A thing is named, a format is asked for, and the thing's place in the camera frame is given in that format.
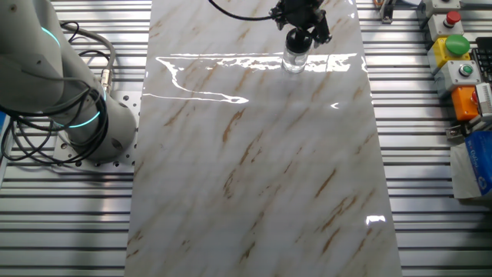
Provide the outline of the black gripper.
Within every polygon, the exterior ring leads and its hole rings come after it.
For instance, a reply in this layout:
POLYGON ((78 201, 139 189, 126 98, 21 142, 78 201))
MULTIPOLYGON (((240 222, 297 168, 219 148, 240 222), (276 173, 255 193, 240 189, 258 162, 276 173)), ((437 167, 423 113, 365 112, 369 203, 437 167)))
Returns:
POLYGON ((312 37, 314 47, 331 41, 329 25, 327 23, 326 11, 320 10, 323 0, 284 0, 283 6, 275 6, 269 11, 277 29, 281 31, 287 23, 299 27, 310 28, 314 26, 312 37))

